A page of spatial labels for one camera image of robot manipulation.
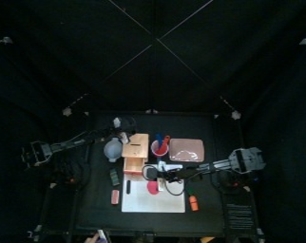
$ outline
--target small cup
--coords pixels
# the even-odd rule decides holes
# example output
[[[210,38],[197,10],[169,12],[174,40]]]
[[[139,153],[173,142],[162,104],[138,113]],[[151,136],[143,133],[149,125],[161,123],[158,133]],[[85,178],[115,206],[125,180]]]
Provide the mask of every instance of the small cup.
[[[156,158],[160,158],[161,156],[164,156],[166,154],[168,146],[166,146],[165,152],[162,154],[157,154],[157,150],[158,150],[158,141],[153,140],[153,142],[150,144],[150,151]]]

